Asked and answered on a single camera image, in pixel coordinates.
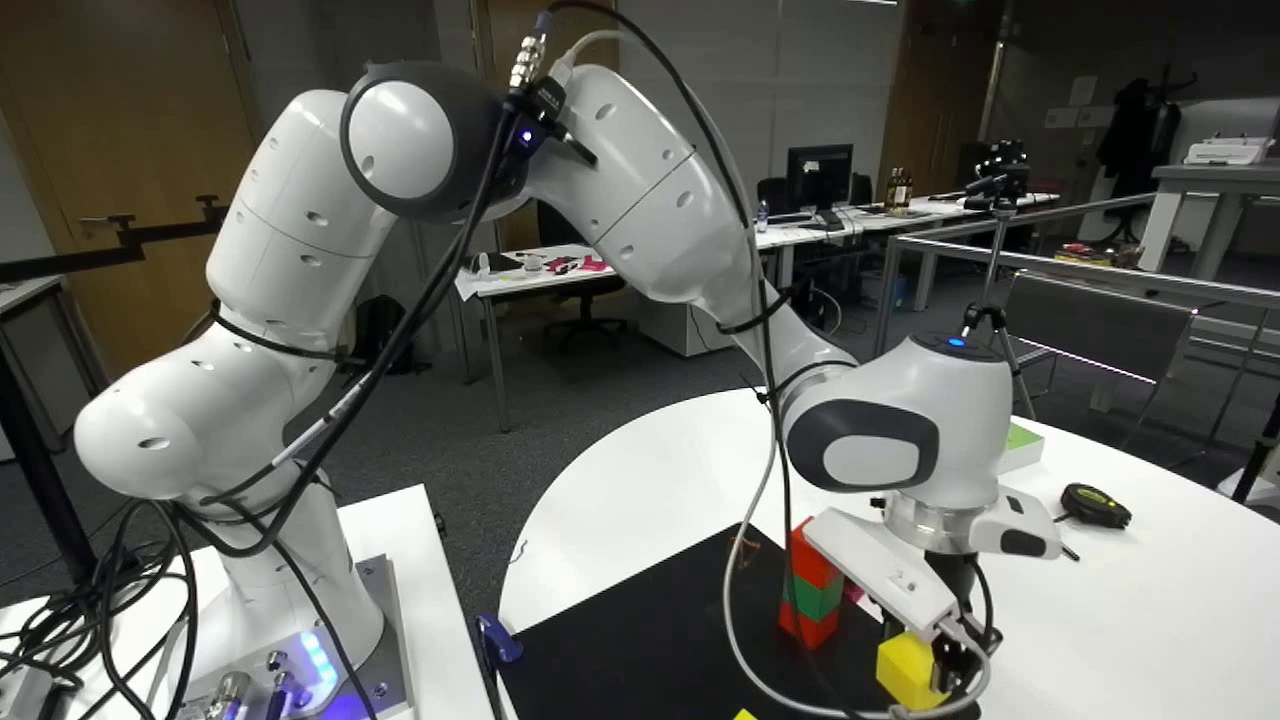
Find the computer screen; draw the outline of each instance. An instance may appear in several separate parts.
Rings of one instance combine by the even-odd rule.
[[[851,143],[787,148],[787,185],[802,209],[847,202]]]

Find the red object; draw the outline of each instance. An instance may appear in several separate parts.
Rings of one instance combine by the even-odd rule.
[[[794,527],[794,574],[813,589],[830,589],[836,580],[836,565],[830,565],[808,540],[805,524]]]
[[[794,611],[787,604],[782,604],[782,607],[778,607],[778,625],[782,625],[787,635],[795,635],[805,654],[815,654],[815,650],[826,650],[826,644],[836,635],[841,611],[832,611],[830,620],[815,625],[815,620]]]

